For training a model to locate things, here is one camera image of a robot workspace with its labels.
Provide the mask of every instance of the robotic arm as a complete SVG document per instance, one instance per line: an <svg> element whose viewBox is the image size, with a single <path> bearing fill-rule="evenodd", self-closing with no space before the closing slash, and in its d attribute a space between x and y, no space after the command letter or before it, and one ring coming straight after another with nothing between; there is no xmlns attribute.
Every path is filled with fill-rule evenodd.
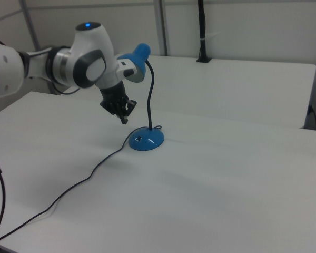
<svg viewBox="0 0 316 253"><path fill-rule="evenodd" d="M107 31L96 22L76 27L71 48L26 53L0 45L0 97L18 91L27 77L80 88L95 84L103 97L101 106L126 124L136 102L129 100L122 81L143 81L150 52L148 45L139 44L133 53L116 57Z"/></svg>

